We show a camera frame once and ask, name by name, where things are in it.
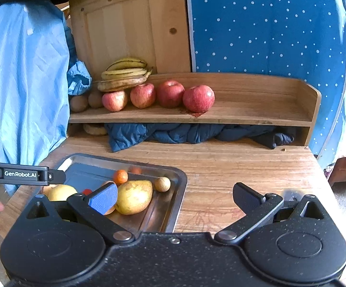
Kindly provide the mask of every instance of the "red cherry tomato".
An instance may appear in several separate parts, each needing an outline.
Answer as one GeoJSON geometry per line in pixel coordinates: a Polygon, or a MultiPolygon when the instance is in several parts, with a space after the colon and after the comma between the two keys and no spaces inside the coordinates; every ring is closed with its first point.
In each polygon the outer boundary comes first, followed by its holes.
{"type": "Polygon", "coordinates": [[[84,191],[83,191],[83,194],[84,195],[89,195],[89,194],[91,194],[92,193],[92,190],[91,189],[85,189],[84,191]]]}

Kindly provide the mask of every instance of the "apple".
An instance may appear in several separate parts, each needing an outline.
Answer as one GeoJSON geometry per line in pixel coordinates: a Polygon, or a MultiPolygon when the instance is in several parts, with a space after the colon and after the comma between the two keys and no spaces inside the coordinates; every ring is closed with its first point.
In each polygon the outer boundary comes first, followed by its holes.
{"type": "Polygon", "coordinates": [[[125,91],[117,91],[105,93],[102,98],[103,106],[109,111],[117,112],[126,106],[128,103],[128,96],[125,91]]]}
{"type": "Polygon", "coordinates": [[[192,112],[208,111],[214,104],[214,91],[207,85],[187,89],[182,97],[185,108],[192,112]]]}
{"type": "Polygon", "coordinates": [[[157,89],[158,103],[164,108],[175,108],[182,103],[184,87],[175,80],[168,80],[160,84],[157,89]]]}
{"type": "Polygon", "coordinates": [[[133,87],[130,91],[130,101],[140,109],[150,107],[156,101],[154,85],[144,83],[133,87]]]}

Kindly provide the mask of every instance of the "stainless steel tray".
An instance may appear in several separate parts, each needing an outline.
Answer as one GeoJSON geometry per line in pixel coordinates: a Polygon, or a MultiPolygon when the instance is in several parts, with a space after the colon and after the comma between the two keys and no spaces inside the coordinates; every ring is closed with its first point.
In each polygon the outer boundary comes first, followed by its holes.
{"type": "Polygon", "coordinates": [[[73,186],[77,192],[84,189],[94,191],[104,181],[112,180],[116,170],[128,171],[129,180],[153,180],[168,177],[172,182],[168,192],[153,191],[148,208],[135,215],[125,216],[116,210],[107,215],[118,225],[138,235],[140,232],[173,232],[181,208],[188,178],[186,174],[173,167],[123,161],[88,154],[73,154],[60,161],[56,167],[65,171],[65,184],[73,186]]]}

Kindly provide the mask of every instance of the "wooden table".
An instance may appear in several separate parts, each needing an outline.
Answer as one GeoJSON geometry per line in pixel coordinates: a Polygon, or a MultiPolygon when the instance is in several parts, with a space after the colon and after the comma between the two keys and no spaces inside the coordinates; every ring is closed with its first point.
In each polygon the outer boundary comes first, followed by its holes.
{"type": "MultiPolygon", "coordinates": [[[[241,181],[261,194],[274,192],[283,196],[287,190],[298,191],[302,195],[315,194],[346,237],[346,225],[334,194],[308,147],[284,146],[270,150],[250,140],[233,143],[212,140],[196,145],[143,142],[112,153],[107,136],[81,134],[68,138],[42,165],[52,167],[72,153],[173,166],[183,170],[188,176],[188,186],[176,232],[209,231],[214,234],[243,217],[244,213],[232,198],[234,183],[241,181]]],[[[0,214],[2,237],[16,221],[31,192],[31,187],[20,187],[0,214]]],[[[346,269],[341,279],[346,284],[346,269]]]]}

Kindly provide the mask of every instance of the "wooden cabinet door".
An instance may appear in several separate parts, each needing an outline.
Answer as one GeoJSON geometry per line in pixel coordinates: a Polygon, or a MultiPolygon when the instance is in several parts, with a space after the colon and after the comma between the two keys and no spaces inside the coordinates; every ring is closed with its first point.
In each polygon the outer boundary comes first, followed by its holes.
{"type": "Polygon", "coordinates": [[[115,60],[191,72],[186,0],[69,0],[77,55],[94,81],[115,60]]]}

